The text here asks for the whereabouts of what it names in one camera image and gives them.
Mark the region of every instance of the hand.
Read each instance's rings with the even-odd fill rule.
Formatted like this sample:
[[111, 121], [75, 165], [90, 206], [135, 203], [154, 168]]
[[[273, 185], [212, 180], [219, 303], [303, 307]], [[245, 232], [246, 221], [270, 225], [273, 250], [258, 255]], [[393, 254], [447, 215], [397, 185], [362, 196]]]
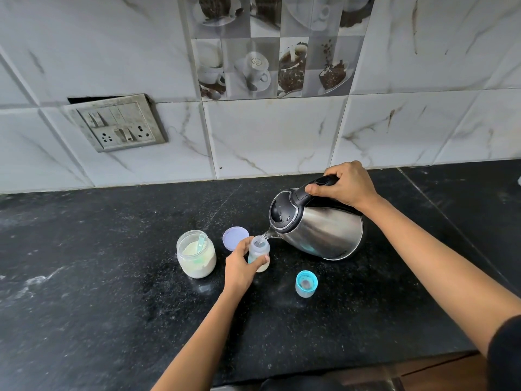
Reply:
[[252, 263], [244, 260], [244, 255], [248, 252], [252, 240], [253, 236], [241, 240], [235, 250], [226, 258], [225, 289], [223, 293], [238, 298], [237, 301], [241, 300], [250, 287], [257, 270], [269, 262], [269, 256], [267, 255], [259, 256]]
[[306, 192], [313, 196], [334, 198], [362, 212], [374, 200], [380, 198], [367, 170], [357, 160], [331, 166], [324, 175], [336, 175], [340, 180], [330, 186], [309, 184], [306, 186]]

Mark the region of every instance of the person's left arm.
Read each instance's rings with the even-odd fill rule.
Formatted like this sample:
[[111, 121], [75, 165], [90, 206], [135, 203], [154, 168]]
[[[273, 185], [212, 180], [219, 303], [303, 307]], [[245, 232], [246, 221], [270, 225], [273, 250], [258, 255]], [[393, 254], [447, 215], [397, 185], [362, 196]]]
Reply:
[[152, 391], [207, 391], [230, 331], [237, 305], [253, 277], [269, 257], [260, 256], [248, 264], [244, 255], [253, 236], [242, 240], [226, 258], [225, 287], [204, 321], [166, 368]]

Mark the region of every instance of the light switch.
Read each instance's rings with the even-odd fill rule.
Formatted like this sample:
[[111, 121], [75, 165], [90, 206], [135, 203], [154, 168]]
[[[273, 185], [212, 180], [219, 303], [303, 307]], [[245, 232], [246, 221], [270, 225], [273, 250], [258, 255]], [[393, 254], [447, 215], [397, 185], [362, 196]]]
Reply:
[[166, 142], [145, 95], [73, 104], [66, 109], [98, 152]]

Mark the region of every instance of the person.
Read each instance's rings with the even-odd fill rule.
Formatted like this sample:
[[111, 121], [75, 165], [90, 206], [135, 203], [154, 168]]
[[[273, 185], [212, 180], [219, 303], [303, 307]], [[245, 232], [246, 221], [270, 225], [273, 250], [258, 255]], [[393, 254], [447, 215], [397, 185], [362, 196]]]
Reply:
[[[306, 192], [331, 197], [370, 218], [442, 309], [488, 360], [490, 390], [521, 389], [521, 299], [464, 257], [395, 209], [374, 189], [358, 161], [332, 166], [332, 186], [310, 184]], [[225, 286], [199, 328], [174, 358], [152, 391], [203, 391], [212, 386], [233, 314], [256, 270], [269, 261], [244, 260], [253, 237], [242, 240], [226, 258]], [[338, 384], [322, 377], [266, 381], [261, 390], [334, 391]]]

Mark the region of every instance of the forearm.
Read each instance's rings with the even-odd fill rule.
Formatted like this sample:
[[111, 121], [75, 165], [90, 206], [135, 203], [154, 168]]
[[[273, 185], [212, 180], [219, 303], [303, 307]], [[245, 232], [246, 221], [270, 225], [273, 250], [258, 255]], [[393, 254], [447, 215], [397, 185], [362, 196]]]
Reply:
[[207, 391], [239, 300], [223, 292], [152, 391]]
[[382, 198], [361, 209], [427, 291], [482, 354], [498, 328], [521, 314], [521, 299], [421, 229]]

